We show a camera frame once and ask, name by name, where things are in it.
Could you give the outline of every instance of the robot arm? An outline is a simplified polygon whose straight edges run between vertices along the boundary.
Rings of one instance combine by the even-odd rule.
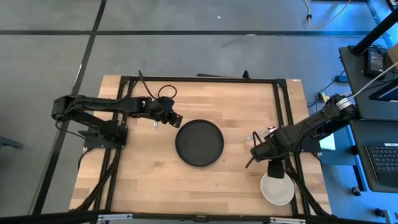
[[[275,129],[265,138],[264,142],[256,145],[250,150],[252,159],[247,166],[255,160],[268,162],[268,176],[273,178],[284,178],[283,158],[286,166],[286,174],[298,185],[307,202],[311,205],[317,215],[329,216],[315,201],[311,193],[305,187],[303,181],[297,175],[289,159],[289,153],[300,149],[299,145],[305,138],[321,139],[324,136],[346,126],[348,121],[356,116],[356,107],[345,97],[340,95],[332,96],[325,106],[315,114],[307,117],[301,122]]]
[[[250,150],[252,160],[260,162],[265,159],[283,158],[290,152],[297,151],[304,138],[321,139],[323,136],[328,136],[347,125],[355,115],[355,105],[352,105],[345,96],[334,95],[315,114],[295,125],[285,126],[269,133],[264,142]]]
[[[56,121],[75,120],[92,128],[101,129],[94,118],[84,111],[105,111],[126,114],[132,118],[147,118],[179,128],[182,116],[173,111],[174,100],[162,96],[152,101],[151,97],[124,97],[120,100],[86,97],[83,95],[63,96],[54,101],[52,118]]]

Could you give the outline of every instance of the cable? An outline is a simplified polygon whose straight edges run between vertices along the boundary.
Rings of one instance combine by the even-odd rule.
[[[94,149],[94,148],[89,148],[89,149],[87,149],[87,150],[80,156],[79,162],[78,162],[78,164],[77,164],[77,171],[79,171],[79,169],[80,169],[80,164],[81,164],[81,160],[83,159],[83,157],[84,157],[87,153],[91,152],[91,150],[93,150],[93,149]]]
[[[345,71],[345,70],[343,70],[343,71],[340,73],[340,75],[338,75],[338,77],[342,76],[342,75],[344,74],[344,71]],[[329,86],[331,86],[334,82],[336,82],[336,78],[335,78],[329,85],[327,85],[326,87],[324,87],[323,89],[321,89],[317,94],[315,94],[315,101],[314,101],[314,102],[311,102],[309,105],[307,105],[307,108],[309,108],[309,107],[315,105],[315,107],[316,107],[316,108],[315,108],[315,111],[317,112],[317,111],[318,111],[318,105],[317,105],[317,103],[318,103],[318,100],[319,100],[318,94],[321,93],[323,90],[326,90],[326,89],[327,89]]]
[[[252,138],[253,138],[254,147],[257,146],[256,138],[258,138],[260,144],[262,143],[260,136],[255,131],[253,131]],[[252,156],[252,158],[249,160],[249,162],[246,164],[244,168],[247,169],[250,166],[250,164],[253,162],[253,160],[254,156]]]
[[[396,65],[398,65],[398,62],[396,62],[395,64],[391,65],[389,68],[387,68],[387,70],[383,71],[382,73],[380,73],[380,75],[376,76],[374,79],[372,79],[370,82],[368,82],[368,84],[366,84],[364,87],[362,87],[362,89],[360,89],[358,92],[356,92],[353,96],[351,96],[350,98],[348,98],[349,100],[354,98],[355,96],[357,96],[358,94],[360,94],[366,87],[368,87],[372,82],[374,82],[375,80],[377,80],[379,77],[381,77],[382,75],[384,75],[386,72],[388,72],[389,70],[391,70],[392,68],[394,68]]]
[[[174,95],[170,98],[170,99],[173,99],[177,95],[177,88],[175,88],[172,85],[164,85],[164,86],[162,86],[162,88],[160,88],[159,91],[157,92],[157,96],[160,97],[160,91],[162,91],[163,88],[165,88],[165,87],[171,87],[171,88],[173,88],[175,90]]]
[[[371,89],[373,89],[373,88],[376,88],[376,87],[379,87],[379,86],[383,86],[383,85],[385,85],[385,84],[387,84],[387,83],[381,83],[381,84],[378,84],[378,85],[375,85],[375,86],[372,86],[372,87],[367,87],[367,88],[364,89],[363,91],[371,90]]]
[[[82,211],[82,210],[88,210],[90,205],[93,203],[95,197],[101,192],[103,189],[105,183],[109,179],[109,177],[115,172],[120,160],[120,155],[116,154],[113,157],[111,165],[107,168],[104,176],[100,178],[98,181],[97,185],[94,187],[94,189],[91,191],[91,193],[86,197],[86,199],[83,201],[83,203],[77,207],[75,210]]]
[[[142,75],[142,73],[141,73],[140,70],[138,70],[138,75],[139,75],[139,78],[141,79],[142,84],[144,84],[144,87],[145,87],[145,89],[147,90],[149,96],[152,97],[154,100],[159,101],[159,100],[158,100],[156,97],[154,97],[154,96],[152,95],[152,93],[149,91],[148,86],[147,86],[147,84],[146,84],[145,81],[144,81],[144,76]]]
[[[348,6],[348,4],[349,4],[350,2],[351,2],[351,0],[349,0],[349,1],[346,3],[346,5],[340,10],[340,12],[338,12],[338,14],[336,14],[331,20],[329,20],[329,21],[326,22],[325,24],[323,24],[323,25],[321,25],[321,26],[313,26],[312,23],[311,23],[312,15],[311,15],[310,6],[308,5],[307,0],[304,0],[305,6],[307,7],[307,20],[308,20],[308,23],[310,24],[310,26],[311,26],[313,29],[322,28],[322,27],[328,25],[328,24],[329,24],[331,21],[333,21],[334,19],[336,19],[337,16],[340,15],[340,13],[343,12],[343,10]]]
[[[320,162],[320,164],[322,165],[322,161],[321,159],[317,156],[317,154],[315,152],[311,152],[311,154],[313,154],[313,156],[315,156],[315,158],[317,158]]]
[[[134,89],[134,87],[136,87],[138,81],[135,81],[134,84],[132,84],[132,89]]]
[[[58,123],[61,123],[61,121],[57,121],[57,122],[55,123],[55,127],[56,127],[58,130],[60,130],[60,131],[65,131],[65,132],[67,132],[67,133],[69,133],[69,134],[72,134],[72,135],[74,135],[74,136],[78,136],[79,138],[82,138],[82,139],[86,140],[86,138],[84,138],[83,136],[81,136],[81,135],[79,135],[79,134],[76,134],[76,133],[73,133],[73,132],[71,132],[71,131],[68,131],[68,130],[65,130],[65,129],[62,129],[62,128],[58,127]]]
[[[144,84],[144,87],[145,87],[145,89],[147,90],[147,92],[148,92],[148,94],[150,95],[150,97],[152,97],[153,99],[157,100],[159,103],[162,103],[162,102],[159,100],[160,91],[162,91],[163,88],[165,88],[165,87],[171,87],[171,88],[173,88],[173,89],[175,90],[175,93],[174,93],[174,95],[170,98],[170,100],[173,99],[173,98],[177,95],[177,88],[175,88],[175,87],[172,86],[172,85],[164,85],[164,86],[162,86],[162,88],[160,88],[159,91],[157,92],[158,98],[154,97],[153,94],[149,91],[149,88],[148,88],[147,84],[146,84],[145,81],[144,81],[144,76],[142,75],[142,73],[141,73],[140,70],[138,70],[138,75],[139,75],[139,78],[141,79],[142,84]]]
[[[351,91],[349,91],[349,92],[346,92],[346,93],[342,93],[342,94],[339,94],[340,96],[345,96],[345,95],[347,95],[347,94],[350,94],[351,93]]]
[[[113,103],[119,103],[120,101],[124,100],[124,98],[121,98],[119,100],[115,100],[112,102],[107,102],[107,104],[113,104]],[[65,109],[65,112],[63,115],[69,113],[69,111],[73,110],[74,108],[72,107],[73,105],[77,104],[77,103],[81,103],[81,102],[89,102],[89,103],[104,103],[103,101],[99,101],[99,100],[78,100],[78,101],[74,101],[73,103],[69,104],[68,107]]]

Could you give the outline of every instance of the desk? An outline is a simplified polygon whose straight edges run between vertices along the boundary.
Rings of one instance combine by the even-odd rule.
[[[339,49],[340,58],[346,71],[351,91],[356,93],[372,79],[363,75],[364,56],[357,57],[347,47]],[[392,73],[387,73],[385,80],[390,80]],[[375,81],[369,87],[380,85],[382,82]],[[376,121],[397,121],[398,103],[387,101],[369,100],[369,95],[378,91],[383,86],[363,91],[355,96],[355,103],[361,118]]]
[[[354,140],[362,166],[368,181],[369,188],[375,192],[398,193],[397,187],[381,185],[377,182],[365,144],[394,142],[397,139],[398,126],[393,122],[386,121],[358,121],[349,122],[353,131]]]
[[[348,127],[342,128],[333,135],[335,136],[336,150],[322,150],[320,159],[323,165],[355,166],[355,159],[351,150],[349,136],[351,130]]]
[[[104,76],[99,97],[116,98],[120,76]],[[207,167],[184,163],[175,151],[178,129],[148,119],[128,118],[126,147],[121,154],[111,210],[115,212],[185,213],[217,215],[292,215],[290,204],[275,206],[261,194],[260,180],[267,162],[245,169],[251,158],[252,142],[245,138],[253,131],[278,126],[273,87],[266,83],[155,82],[147,85],[153,93],[163,85],[174,85],[178,94],[174,110],[183,116],[183,123],[193,119],[214,122],[223,133],[224,151]],[[288,80],[289,98],[294,122],[308,116],[300,80]],[[172,95],[165,88],[162,95]],[[138,82],[132,96],[147,96]],[[101,119],[111,113],[95,112]],[[286,111],[283,117],[287,124]],[[70,208],[79,206],[98,181],[104,149],[95,149],[82,160]],[[331,212],[322,169],[311,154],[301,154],[305,183],[327,212]],[[104,188],[100,208],[104,208]],[[302,199],[296,191],[298,210]]]

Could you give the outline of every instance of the black metal frame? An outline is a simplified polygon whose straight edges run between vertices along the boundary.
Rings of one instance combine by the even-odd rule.
[[[355,47],[352,48],[351,50],[352,53],[354,55],[361,55],[380,36],[384,37],[388,47],[392,47],[392,43],[389,39],[389,35],[387,34],[387,30],[389,30],[397,21],[398,21],[398,8],[393,10],[385,19],[383,19],[383,21],[378,22],[377,26]]]
[[[390,0],[386,0],[386,2],[387,2],[388,7],[389,7],[392,11],[398,7],[398,6],[393,6],[393,5],[391,4],[391,1],[390,1]]]
[[[140,80],[139,77],[121,77],[121,81],[119,84],[119,90],[118,90],[118,98],[121,97],[121,94],[124,90],[124,86],[126,84],[126,80],[129,80],[129,87],[127,90],[127,94],[131,96],[131,92],[133,89],[133,83],[138,82]],[[290,110],[290,102],[289,102],[289,96],[286,96],[287,94],[287,85],[286,85],[286,80],[277,80],[277,79],[252,79],[249,76],[246,76],[245,78],[226,78],[226,77],[146,77],[146,82],[156,82],[156,81],[162,81],[162,82],[221,82],[221,83],[267,83],[267,84],[272,84],[273,90],[274,90],[274,96],[275,96],[275,105],[276,105],[276,110],[277,110],[277,117],[278,117],[278,122],[279,126],[284,125],[283,121],[283,116],[282,116],[282,107],[280,104],[280,97],[279,97],[279,87],[282,88],[282,91],[284,93],[284,99],[285,99],[285,106],[287,108],[287,114],[289,118],[289,124],[292,124],[292,112]],[[125,124],[127,120],[127,116],[123,117],[122,124]],[[115,153],[118,153],[120,155],[122,149],[116,149]],[[105,153],[104,155],[104,160],[103,160],[103,165],[102,168],[106,170],[108,166],[108,161],[109,161],[109,153]],[[297,166],[297,173],[299,176],[303,177],[303,172],[301,168],[301,163],[300,161],[296,161],[296,166]],[[116,183],[116,174],[117,170],[115,173],[112,174],[111,176],[111,181],[109,183],[109,189],[108,189],[108,194],[107,194],[107,199],[106,199],[106,206],[105,210],[110,211],[111,208],[111,201],[114,193],[114,186]],[[101,196],[99,195],[95,204],[94,209],[99,209],[99,200]],[[308,202],[304,199],[303,200],[304,204],[304,211],[305,214],[309,214],[309,206]],[[291,201],[291,206],[292,206],[292,214],[296,215],[298,214],[298,208],[297,208],[297,201],[294,196],[293,200]],[[146,213],[145,217],[151,217],[153,216],[154,218],[158,217],[159,214],[151,214],[151,213]],[[202,215],[202,216],[197,216],[197,215],[187,215],[187,214],[170,214],[170,215],[161,215],[164,218],[167,219],[174,219],[174,220],[194,220],[197,222],[203,222],[203,221],[215,221],[215,220],[224,220],[224,221],[239,221],[239,220],[245,220],[245,221],[254,221],[254,222],[268,222],[269,217],[258,217],[258,216],[236,216],[236,215]]]
[[[54,223],[86,223],[93,220],[104,220],[107,215],[117,215],[125,219],[151,219],[151,220],[180,220],[180,221],[194,221],[194,222],[208,222],[213,221],[228,221],[233,219],[236,222],[263,222],[263,223],[308,223],[308,224],[373,224],[374,222],[349,220],[345,218],[323,217],[314,215],[294,215],[292,217],[241,217],[237,215],[222,216],[222,215],[187,215],[184,217],[178,215],[168,214],[146,214],[146,213],[114,213],[106,210],[69,212],[69,213],[52,213],[43,215],[24,215],[19,217],[0,218],[3,224],[54,224]]]

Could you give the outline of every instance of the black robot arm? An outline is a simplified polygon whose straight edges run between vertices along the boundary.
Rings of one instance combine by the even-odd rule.
[[[52,118],[57,122],[73,120],[87,125],[88,131],[79,131],[85,138],[85,147],[124,147],[127,138],[127,126],[118,121],[104,121],[85,111],[118,112],[132,118],[147,118],[169,123],[179,128],[182,116],[173,111],[174,100],[162,96],[155,100],[151,97],[129,97],[120,100],[93,98],[83,95],[63,96],[54,100]]]
[[[264,138],[264,142],[254,146],[250,153],[256,162],[282,158],[297,151],[303,139],[321,139],[346,126],[355,116],[355,105],[345,96],[333,95],[320,111],[295,125],[275,129]]]
[[[300,143],[305,138],[319,140],[346,126],[349,120],[356,117],[356,112],[355,105],[352,105],[345,96],[334,95],[319,112],[301,122],[271,130],[264,138],[265,141],[258,145],[256,145],[254,139],[254,147],[250,150],[252,159],[247,166],[253,160],[260,162],[268,159],[270,161],[268,162],[267,175],[273,178],[284,178],[285,170],[282,163],[282,160],[284,160],[286,174],[298,185],[314,212],[317,215],[329,216],[315,201],[304,182],[297,175],[290,161],[289,153],[298,151]]]

